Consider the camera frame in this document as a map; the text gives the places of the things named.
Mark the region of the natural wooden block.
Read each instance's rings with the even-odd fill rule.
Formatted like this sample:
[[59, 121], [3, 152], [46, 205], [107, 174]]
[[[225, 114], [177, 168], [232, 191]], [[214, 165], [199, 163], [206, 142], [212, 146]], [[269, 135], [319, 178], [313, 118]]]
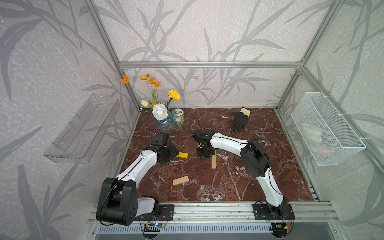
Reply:
[[211, 158], [211, 168], [212, 169], [216, 169], [217, 168], [217, 156], [216, 155], [212, 155], [212, 158]]
[[187, 182], [189, 182], [189, 177], [188, 176], [184, 176], [184, 177], [181, 177], [181, 178], [174, 179], [173, 180], [173, 185], [177, 186], [177, 185], [184, 184], [184, 183], [187, 183]]

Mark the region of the natural wooden block front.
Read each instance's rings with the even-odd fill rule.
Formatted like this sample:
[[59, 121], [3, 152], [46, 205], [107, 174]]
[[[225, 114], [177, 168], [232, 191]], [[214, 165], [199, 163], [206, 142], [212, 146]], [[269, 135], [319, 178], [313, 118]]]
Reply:
[[187, 182], [189, 182], [189, 177], [188, 176], [184, 176], [184, 177], [181, 177], [181, 178], [174, 179], [173, 180], [173, 185], [177, 186], [177, 185], [184, 184], [184, 183], [187, 183]]

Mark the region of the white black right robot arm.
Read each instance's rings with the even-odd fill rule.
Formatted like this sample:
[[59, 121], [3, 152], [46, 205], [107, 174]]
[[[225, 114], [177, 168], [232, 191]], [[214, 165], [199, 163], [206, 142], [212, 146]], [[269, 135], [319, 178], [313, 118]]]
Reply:
[[256, 140], [240, 140], [210, 131], [204, 133], [196, 130], [192, 138], [198, 143], [197, 154], [199, 159], [214, 155], [216, 150], [224, 150], [239, 156], [245, 170], [257, 178], [266, 196], [266, 205], [270, 214], [282, 216], [288, 206], [287, 198], [280, 191], [270, 166], [270, 157], [262, 145]]

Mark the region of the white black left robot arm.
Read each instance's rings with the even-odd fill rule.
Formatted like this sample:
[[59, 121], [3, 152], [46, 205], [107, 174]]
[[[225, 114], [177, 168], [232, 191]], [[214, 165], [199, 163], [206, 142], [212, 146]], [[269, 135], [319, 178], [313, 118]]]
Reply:
[[101, 187], [96, 219], [104, 225], [129, 226], [133, 221], [156, 218], [160, 203], [154, 197], [138, 197], [137, 188], [156, 164], [166, 164], [179, 155], [170, 146], [147, 146], [137, 159], [115, 178], [106, 178]]

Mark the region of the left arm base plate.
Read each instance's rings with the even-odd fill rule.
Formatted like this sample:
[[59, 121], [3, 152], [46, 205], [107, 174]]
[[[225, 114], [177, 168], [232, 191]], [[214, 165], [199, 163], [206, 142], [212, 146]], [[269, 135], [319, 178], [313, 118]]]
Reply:
[[172, 221], [174, 219], [175, 205], [160, 204], [154, 213], [135, 217], [134, 221]]

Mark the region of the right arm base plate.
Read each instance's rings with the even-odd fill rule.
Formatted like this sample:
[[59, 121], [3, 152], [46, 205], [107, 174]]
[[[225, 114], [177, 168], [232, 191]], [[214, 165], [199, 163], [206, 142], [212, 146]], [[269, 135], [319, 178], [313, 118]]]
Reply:
[[256, 203], [252, 205], [255, 220], [260, 221], [293, 221], [296, 219], [293, 208], [290, 204], [283, 204], [282, 207], [274, 207], [269, 204]]

